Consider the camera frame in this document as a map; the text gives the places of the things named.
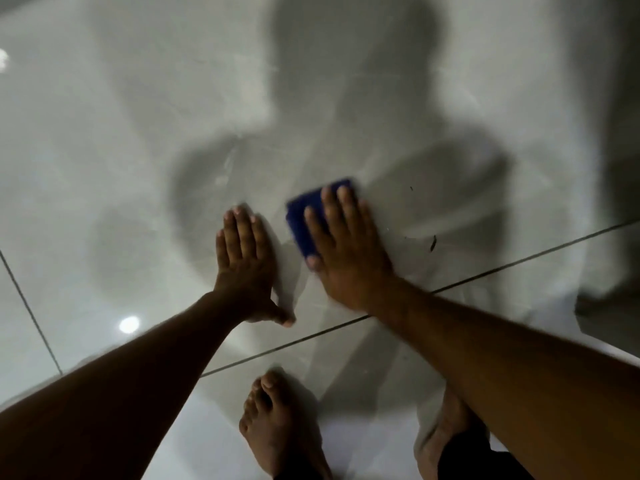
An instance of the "floor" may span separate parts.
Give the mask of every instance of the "floor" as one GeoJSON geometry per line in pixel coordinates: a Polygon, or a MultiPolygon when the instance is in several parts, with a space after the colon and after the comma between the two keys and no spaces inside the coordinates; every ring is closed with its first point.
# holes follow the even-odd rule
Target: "floor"
{"type": "Polygon", "coordinates": [[[259,477],[236,429],[272,365],[317,398],[336,472],[418,478],[443,379],[330,303],[285,225],[288,198],[344,176],[412,282],[637,363],[611,297],[640,271],[638,16],[637,0],[0,0],[0,401],[210,290],[222,212],[246,202],[298,323],[236,329],[145,478],[259,477]]]}

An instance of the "foot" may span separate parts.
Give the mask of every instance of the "foot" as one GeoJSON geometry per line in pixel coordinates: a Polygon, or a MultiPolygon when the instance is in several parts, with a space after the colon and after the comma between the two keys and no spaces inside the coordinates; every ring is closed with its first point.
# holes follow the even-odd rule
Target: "foot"
{"type": "Polygon", "coordinates": [[[258,465],[272,477],[296,455],[304,456],[324,478],[331,471],[324,458],[317,425],[309,421],[283,375],[268,371],[258,377],[244,402],[240,433],[258,465]]]}
{"type": "Polygon", "coordinates": [[[444,447],[454,436],[473,428],[482,428],[486,431],[482,420],[471,411],[469,406],[447,384],[438,425],[427,437],[416,457],[418,470],[424,480],[437,480],[438,462],[444,447]]]}

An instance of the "pant leg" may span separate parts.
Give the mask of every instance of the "pant leg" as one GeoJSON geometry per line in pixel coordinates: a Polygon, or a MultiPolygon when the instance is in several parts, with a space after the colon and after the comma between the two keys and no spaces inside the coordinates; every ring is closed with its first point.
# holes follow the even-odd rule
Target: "pant leg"
{"type": "Polygon", "coordinates": [[[282,473],[274,480],[323,480],[323,478],[313,469],[306,457],[300,455],[292,457],[282,473]]]}
{"type": "Polygon", "coordinates": [[[512,454],[491,450],[482,429],[467,431],[445,446],[438,462],[438,480],[533,480],[512,454]]]}

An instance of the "sponge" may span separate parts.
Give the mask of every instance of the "sponge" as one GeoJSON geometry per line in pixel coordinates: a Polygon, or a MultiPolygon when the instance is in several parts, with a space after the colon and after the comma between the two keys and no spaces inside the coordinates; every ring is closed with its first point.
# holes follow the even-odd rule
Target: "sponge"
{"type": "MultiPolygon", "coordinates": [[[[353,189],[353,182],[352,179],[345,178],[325,186],[329,186],[331,188],[331,192],[335,194],[338,192],[338,189],[343,186],[353,189]]],[[[325,232],[329,232],[329,226],[327,225],[326,218],[324,217],[322,200],[320,199],[321,190],[322,187],[306,194],[302,194],[287,202],[287,223],[289,224],[291,232],[293,233],[293,238],[296,240],[300,252],[302,252],[302,256],[304,256],[305,259],[309,256],[318,254],[316,245],[311,238],[311,234],[309,233],[309,229],[305,222],[305,209],[307,207],[311,207],[316,211],[316,216],[320,221],[320,225],[323,227],[325,232]]]]}

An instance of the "hand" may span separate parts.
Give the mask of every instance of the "hand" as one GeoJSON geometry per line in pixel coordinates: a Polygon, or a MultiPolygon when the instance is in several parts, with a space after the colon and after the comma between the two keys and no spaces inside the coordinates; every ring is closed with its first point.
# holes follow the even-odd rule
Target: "hand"
{"type": "Polygon", "coordinates": [[[331,235],[324,232],[314,210],[305,209],[307,226],[320,253],[309,257],[307,264],[319,275],[331,298],[352,310],[367,312],[372,298],[394,276],[393,266],[364,201],[356,204],[348,187],[338,189],[340,202],[328,187],[321,196],[331,235]]]}
{"type": "Polygon", "coordinates": [[[278,268],[259,217],[249,217],[242,207],[228,210],[224,229],[216,236],[216,254],[218,278],[214,291],[232,295],[245,321],[266,319],[285,327],[293,325],[293,317],[271,300],[278,268]]]}

